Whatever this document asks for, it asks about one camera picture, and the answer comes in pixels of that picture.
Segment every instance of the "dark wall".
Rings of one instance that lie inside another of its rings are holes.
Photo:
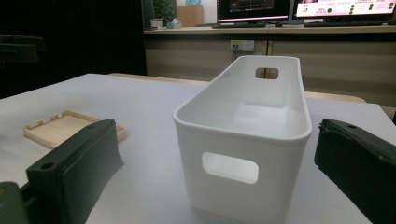
[[[0,1],[0,34],[46,44],[37,63],[0,68],[1,98],[87,73],[147,74],[140,1]]]

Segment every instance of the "table surface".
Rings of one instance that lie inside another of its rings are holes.
[[[106,185],[87,221],[101,223],[237,223],[194,208],[186,195],[173,111],[203,86],[87,74],[0,100],[0,181],[27,182],[25,170],[50,150],[23,136],[23,126],[64,110],[114,119],[127,130],[125,162]],[[338,119],[393,145],[396,127],[379,105],[307,98],[308,139],[286,223],[370,221],[314,164],[318,126]]]

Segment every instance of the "bin handle cutout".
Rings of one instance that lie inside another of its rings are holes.
[[[211,175],[248,184],[255,184],[259,178],[259,166],[254,161],[205,152],[202,154],[202,164],[204,170]]]
[[[279,77],[279,70],[277,68],[256,68],[256,78],[262,79],[277,79]]]

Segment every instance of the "keyboard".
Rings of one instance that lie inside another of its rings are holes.
[[[380,26],[383,21],[312,21],[304,27],[343,27],[343,26]]]
[[[212,26],[212,29],[224,29],[224,28],[263,28],[267,24],[266,23],[255,23],[255,24],[248,24],[248,23],[243,23],[243,24],[216,24]]]

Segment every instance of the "wooden tray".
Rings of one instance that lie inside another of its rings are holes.
[[[99,120],[89,115],[65,110],[61,114],[24,126],[23,132],[37,143],[54,149],[85,126]],[[126,130],[119,125],[116,125],[116,129],[117,139],[120,141],[125,138]]]

